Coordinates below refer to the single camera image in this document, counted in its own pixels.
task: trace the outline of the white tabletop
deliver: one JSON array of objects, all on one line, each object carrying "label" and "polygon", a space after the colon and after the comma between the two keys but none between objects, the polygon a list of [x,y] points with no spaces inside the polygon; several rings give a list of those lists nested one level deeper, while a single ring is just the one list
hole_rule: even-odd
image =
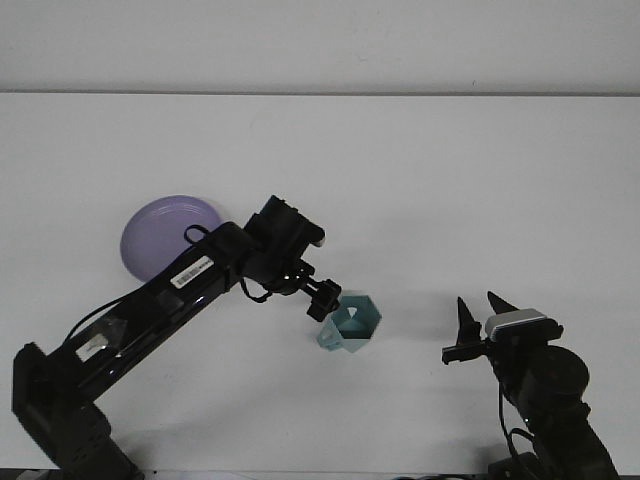
[{"label": "white tabletop", "polygon": [[318,276],[382,323],[329,353],[303,294],[218,299],[98,401],[141,467],[482,471],[508,455],[497,382],[440,354],[456,297],[484,321],[492,289],[565,326],[637,473],[639,156],[638,98],[1,94],[0,465],[50,465],[10,412],[12,359],[138,285],[118,251],[138,208],[185,193],[244,224],[277,194],[325,228]]}]

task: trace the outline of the white label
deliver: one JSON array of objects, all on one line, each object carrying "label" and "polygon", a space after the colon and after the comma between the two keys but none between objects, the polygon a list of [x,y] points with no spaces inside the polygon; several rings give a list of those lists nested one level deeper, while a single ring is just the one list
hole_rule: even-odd
[{"label": "white label", "polygon": [[196,278],[202,272],[204,272],[207,268],[213,266],[213,260],[209,257],[202,257],[199,260],[196,260],[193,264],[185,268],[178,275],[171,279],[171,283],[176,288],[182,288],[191,280]]},{"label": "white label", "polygon": [[109,341],[104,335],[98,333],[91,340],[76,350],[76,354],[80,357],[80,360],[86,362],[100,350],[107,348],[107,345],[109,345]]}]

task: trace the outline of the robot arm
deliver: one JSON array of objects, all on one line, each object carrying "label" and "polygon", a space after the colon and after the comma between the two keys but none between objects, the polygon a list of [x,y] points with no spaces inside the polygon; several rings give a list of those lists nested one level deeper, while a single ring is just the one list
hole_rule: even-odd
[{"label": "robot arm", "polygon": [[504,396],[518,410],[533,434],[532,454],[489,467],[494,479],[519,476],[563,480],[618,480],[606,448],[587,421],[589,406],[582,394],[589,383],[584,362],[573,352],[548,345],[563,328],[534,309],[520,310],[489,292],[496,315],[485,324],[487,337],[480,339],[480,323],[458,299],[460,330],[457,344],[443,349],[445,364],[486,355]]},{"label": "robot arm", "polygon": [[311,278],[301,259],[324,231],[271,197],[244,228],[225,223],[183,252],[163,272],[68,338],[49,355],[27,344],[14,361],[13,411],[69,478],[132,480],[142,474],[109,438],[94,400],[200,310],[245,278],[267,294],[311,296],[308,314],[335,310],[340,286]]}]

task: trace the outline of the white wall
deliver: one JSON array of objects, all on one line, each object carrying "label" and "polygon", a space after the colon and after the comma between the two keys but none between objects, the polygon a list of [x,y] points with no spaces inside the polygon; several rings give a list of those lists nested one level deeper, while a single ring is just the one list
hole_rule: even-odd
[{"label": "white wall", "polygon": [[3,0],[0,89],[638,93],[640,2]]}]

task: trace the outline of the wire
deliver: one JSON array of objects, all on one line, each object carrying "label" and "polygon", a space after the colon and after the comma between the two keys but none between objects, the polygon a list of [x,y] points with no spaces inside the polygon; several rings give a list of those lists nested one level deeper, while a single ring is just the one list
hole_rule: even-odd
[{"label": "wire", "polygon": [[191,245],[196,244],[197,242],[199,242],[199,240],[193,240],[190,236],[189,236],[189,230],[197,230],[198,232],[202,233],[203,236],[207,236],[209,235],[211,232],[203,227],[202,225],[198,225],[198,224],[194,224],[194,225],[189,225],[183,234],[184,239],[189,242]]},{"label": "wire", "polygon": [[530,480],[540,480],[538,476],[533,473],[522,461],[520,460],[520,455],[518,454],[518,450],[516,450],[515,445],[513,444],[513,435],[520,435],[521,437],[526,438],[529,441],[533,441],[533,435],[520,428],[514,428],[510,432],[507,431],[507,426],[504,421],[504,388],[502,384],[500,384],[498,388],[498,417],[500,418],[500,427],[502,428],[502,433],[504,434],[504,438],[507,440],[507,447],[509,448],[509,453],[511,454],[511,458],[515,462],[522,473],[524,473]]},{"label": "wire", "polygon": [[267,299],[271,295],[273,295],[273,292],[267,292],[260,297],[254,297],[249,293],[249,289],[247,288],[247,282],[245,281],[244,277],[240,277],[240,287],[242,287],[242,291],[244,292],[244,294],[256,303],[264,303],[267,301]]},{"label": "wire", "polygon": [[109,303],[105,303],[104,305],[102,305],[101,307],[96,308],[95,310],[93,310],[91,313],[85,315],[82,320],[80,320],[78,323],[76,323],[73,328],[71,329],[71,331],[69,332],[69,334],[67,335],[67,337],[64,339],[64,341],[62,342],[62,344],[64,345],[65,343],[67,343],[69,340],[71,340],[71,338],[75,335],[76,331],[82,326],[83,323],[85,323],[87,320],[89,320],[91,317],[93,317],[94,315],[100,313],[101,311],[112,307],[113,305],[117,305],[118,303],[122,302],[123,300],[127,299],[129,296],[133,295],[134,293],[136,293],[138,290],[134,290],[133,292],[129,292],[126,295],[123,295],[119,298],[116,298],[115,300],[111,300]]}]

